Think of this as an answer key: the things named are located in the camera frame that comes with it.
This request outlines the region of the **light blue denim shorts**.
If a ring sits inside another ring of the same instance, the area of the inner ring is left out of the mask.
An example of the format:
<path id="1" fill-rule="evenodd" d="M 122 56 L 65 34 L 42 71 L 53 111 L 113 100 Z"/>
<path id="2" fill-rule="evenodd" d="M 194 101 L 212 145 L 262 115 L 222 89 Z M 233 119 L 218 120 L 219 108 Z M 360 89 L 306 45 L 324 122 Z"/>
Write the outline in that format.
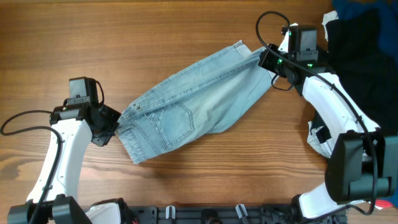
<path id="1" fill-rule="evenodd" d="M 175 73 L 135 99 L 118 137 L 134 164 L 230 128 L 271 87 L 261 47 L 242 41 Z"/>

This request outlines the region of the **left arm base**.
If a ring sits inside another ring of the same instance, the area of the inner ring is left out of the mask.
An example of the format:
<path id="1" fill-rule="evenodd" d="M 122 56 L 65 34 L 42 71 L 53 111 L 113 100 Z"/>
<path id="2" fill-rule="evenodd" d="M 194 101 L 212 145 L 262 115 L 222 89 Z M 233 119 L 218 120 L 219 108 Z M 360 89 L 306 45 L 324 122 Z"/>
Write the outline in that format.
<path id="1" fill-rule="evenodd" d="M 92 204 L 85 215 L 92 224 L 123 224 L 127 221 L 126 209 L 123 198 L 114 198 Z"/>

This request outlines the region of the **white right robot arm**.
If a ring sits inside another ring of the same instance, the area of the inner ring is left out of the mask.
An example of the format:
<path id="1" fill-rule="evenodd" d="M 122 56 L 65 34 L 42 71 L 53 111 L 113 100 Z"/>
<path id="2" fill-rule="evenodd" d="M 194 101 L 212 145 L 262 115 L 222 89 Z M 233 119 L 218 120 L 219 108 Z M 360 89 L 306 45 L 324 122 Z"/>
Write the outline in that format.
<path id="1" fill-rule="evenodd" d="M 297 195 L 291 216 L 297 223 L 314 222 L 370 202 L 397 189 L 397 135 L 386 133 L 365 115 L 340 83 L 335 71 L 316 60 L 298 61 L 269 44 L 259 66 L 285 78 L 316 110 L 333 143 L 325 181 Z"/>

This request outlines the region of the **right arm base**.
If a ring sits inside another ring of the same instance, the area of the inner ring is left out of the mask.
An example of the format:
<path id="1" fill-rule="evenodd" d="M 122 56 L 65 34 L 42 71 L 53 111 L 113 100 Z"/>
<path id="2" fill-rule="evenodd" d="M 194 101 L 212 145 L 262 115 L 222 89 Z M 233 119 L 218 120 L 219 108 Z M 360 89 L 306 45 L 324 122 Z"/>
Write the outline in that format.
<path id="1" fill-rule="evenodd" d="M 346 210 L 345 205 L 337 205 L 328 194 L 302 194 L 293 197 L 290 209 L 290 223 L 319 222 L 329 216 Z"/>

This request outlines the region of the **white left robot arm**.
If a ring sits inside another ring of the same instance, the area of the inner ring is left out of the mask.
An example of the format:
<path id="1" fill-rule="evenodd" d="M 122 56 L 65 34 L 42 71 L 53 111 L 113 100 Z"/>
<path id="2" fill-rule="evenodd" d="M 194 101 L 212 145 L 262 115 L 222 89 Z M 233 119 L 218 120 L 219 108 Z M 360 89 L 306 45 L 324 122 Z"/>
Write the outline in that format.
<path id="1" fill-rule="evenodd" d="M 26 203 L 10 208 L 8 223 L 123 223 L 124 202 L 105 200 L 84 211 L 78 184 L 90 143 L 105 146 L 114 136 L 120 113 L 89 103 L 59 106 L 50 114 L 51 140 L 43 168 Z"/>

